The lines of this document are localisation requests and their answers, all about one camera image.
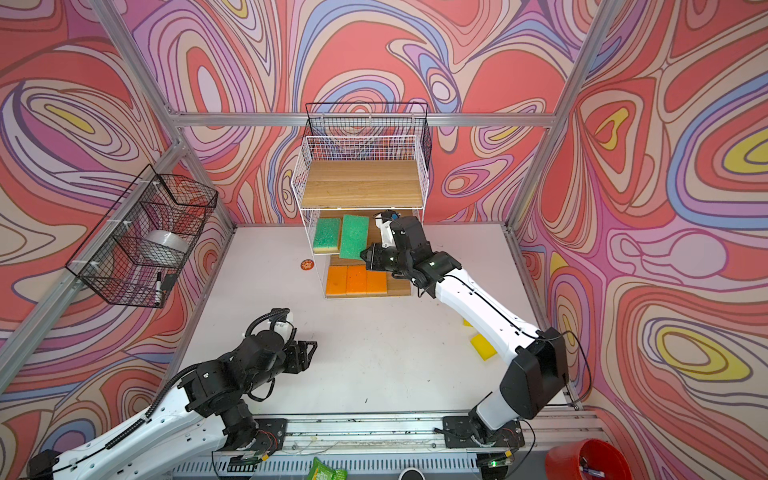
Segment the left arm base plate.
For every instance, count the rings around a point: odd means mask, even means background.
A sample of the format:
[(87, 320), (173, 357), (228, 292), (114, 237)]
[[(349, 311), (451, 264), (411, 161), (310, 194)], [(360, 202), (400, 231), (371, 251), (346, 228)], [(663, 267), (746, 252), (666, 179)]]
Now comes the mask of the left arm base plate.
[(225, 448), (274, 454), (283, 449), (287, 426), (286, 418), (254, 418), (242, 421), (227, 434)]

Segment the aluminium front rail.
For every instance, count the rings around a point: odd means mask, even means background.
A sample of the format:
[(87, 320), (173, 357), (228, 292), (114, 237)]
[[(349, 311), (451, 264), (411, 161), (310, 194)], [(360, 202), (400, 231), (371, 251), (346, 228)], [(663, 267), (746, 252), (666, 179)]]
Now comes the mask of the aluminium front rail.
[[(445, 453), (443, 436), (434, 429), (442, 418), (466, 415), (459, 411), (377, 412), (345, 414), (277, 414), (257, 418), (286, 418), (288, 426), (279, 455), (364, 453)], [(606, 441), (603, 423), (584, 410), (547, 407), (533, 420), (517, 420), (525, 445), (545, 451), (555, 446), (586, 439)], [(467, 453), (490, 453), (505, 448), (456, 449)]]

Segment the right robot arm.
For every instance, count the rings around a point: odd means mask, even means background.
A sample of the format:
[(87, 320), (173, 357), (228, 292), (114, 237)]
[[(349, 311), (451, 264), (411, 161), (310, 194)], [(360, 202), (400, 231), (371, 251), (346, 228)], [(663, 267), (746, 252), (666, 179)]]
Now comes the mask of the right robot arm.
[(475, 434), (492, 434), (511, 421), (534, 419), (569, 382), (563, 334), (522, 320), (453, 256), (433, 250), (417, 217), (386, 210), (375, 216), (375, 223), (381, 241), (360, 253), (366, 269), (408, 280), (452, 308), (507, 365), (499, 386), (468, 414)]

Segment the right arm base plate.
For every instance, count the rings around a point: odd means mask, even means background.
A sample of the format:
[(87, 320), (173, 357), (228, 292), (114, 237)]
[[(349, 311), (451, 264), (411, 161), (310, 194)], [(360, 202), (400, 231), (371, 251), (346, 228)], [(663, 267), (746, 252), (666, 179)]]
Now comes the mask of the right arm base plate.
[(525, 439), (517, 421), (492, 430), (480, 420), (466, 415), (451, 415), (442, 418), (442, 425), (434, 429), (442, 435), (449, 449), (505, 448), (516, 451), (525, 445)]

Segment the yellow sponge right table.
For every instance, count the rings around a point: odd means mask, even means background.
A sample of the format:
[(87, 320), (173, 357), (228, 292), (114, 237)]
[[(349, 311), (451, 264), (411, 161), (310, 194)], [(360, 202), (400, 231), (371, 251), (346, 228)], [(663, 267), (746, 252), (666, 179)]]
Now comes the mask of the yellow sponge right table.
[(470, 344), (483, 361), (487, 361), (497, 354), (492, 344), (481, 334), (476, 334), (470, 339)]

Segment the green snack bag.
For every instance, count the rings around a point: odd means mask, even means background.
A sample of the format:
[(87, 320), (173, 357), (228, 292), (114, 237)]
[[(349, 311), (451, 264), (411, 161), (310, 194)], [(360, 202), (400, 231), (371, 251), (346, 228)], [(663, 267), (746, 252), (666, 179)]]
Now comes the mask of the green snack bag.
[(319, 458), (315, 457), (312, 460), (312, 464), (306, 479), (307, 480), (347, 480), (348, 472), (343, 469), (334, 469), (326, 465), (325, 463), (323, 463)]

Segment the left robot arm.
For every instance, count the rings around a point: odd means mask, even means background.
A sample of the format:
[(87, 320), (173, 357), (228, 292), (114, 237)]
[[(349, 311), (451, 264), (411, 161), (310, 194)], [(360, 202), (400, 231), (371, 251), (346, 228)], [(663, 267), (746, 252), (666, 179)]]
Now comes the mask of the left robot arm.
[(44, 450), (29, 479), (151, 479), (192, 457), (251, 445), (260, 430), (246, 398), (280, 374), (299, 374), (317, 344), (272, 330), (247, 334), (232, 351), (179, 371), (149, 407), (64, 451)]

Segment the pale yellow sponge orange underside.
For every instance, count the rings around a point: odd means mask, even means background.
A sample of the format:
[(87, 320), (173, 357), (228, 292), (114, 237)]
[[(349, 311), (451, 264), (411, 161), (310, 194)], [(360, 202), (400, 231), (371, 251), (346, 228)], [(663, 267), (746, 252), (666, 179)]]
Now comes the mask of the pale yellow sponge orange underside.
[(386, 296), (388, 293), (388, 274), (386, 272), (368, 271), (366, 274), (366, 294), (370, 296)]

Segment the green sponge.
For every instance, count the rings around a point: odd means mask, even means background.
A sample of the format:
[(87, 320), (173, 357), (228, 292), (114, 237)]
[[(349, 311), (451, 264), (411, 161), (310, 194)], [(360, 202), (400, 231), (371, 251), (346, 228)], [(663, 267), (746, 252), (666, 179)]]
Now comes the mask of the green sponge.
[(315, 227), (312, 250), (315, 254), (337, 254), (340, 250), (342, 219), (320, 218)]

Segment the red bucket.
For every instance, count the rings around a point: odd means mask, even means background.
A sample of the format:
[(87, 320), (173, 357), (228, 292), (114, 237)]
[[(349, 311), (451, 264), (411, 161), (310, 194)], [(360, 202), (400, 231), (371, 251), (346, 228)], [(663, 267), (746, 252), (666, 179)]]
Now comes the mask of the red bucket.
[(624, 455), (610, 443), (586, 439), (552, 448), (545, 458), (548, 479), (632, 479)]

